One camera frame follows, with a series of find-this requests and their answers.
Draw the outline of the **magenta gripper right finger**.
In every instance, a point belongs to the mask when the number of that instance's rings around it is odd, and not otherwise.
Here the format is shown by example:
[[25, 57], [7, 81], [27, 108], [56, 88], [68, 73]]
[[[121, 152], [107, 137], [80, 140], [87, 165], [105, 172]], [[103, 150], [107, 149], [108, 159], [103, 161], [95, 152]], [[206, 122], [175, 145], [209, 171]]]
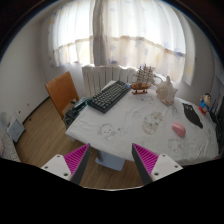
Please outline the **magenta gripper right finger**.
[[168, 155], [158, 155], [135, 143], [132, 144], [132, 155], [144, 185], [182, 169]]

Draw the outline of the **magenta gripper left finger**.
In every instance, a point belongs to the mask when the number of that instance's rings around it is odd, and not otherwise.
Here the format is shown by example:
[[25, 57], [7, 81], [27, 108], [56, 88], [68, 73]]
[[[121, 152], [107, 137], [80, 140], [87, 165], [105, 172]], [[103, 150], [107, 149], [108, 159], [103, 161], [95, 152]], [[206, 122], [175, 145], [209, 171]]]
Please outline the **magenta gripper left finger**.
[[90, 155], [90, 145], [86, 144], [66, 155], [56, 154], [42, 169], [79, 185]]

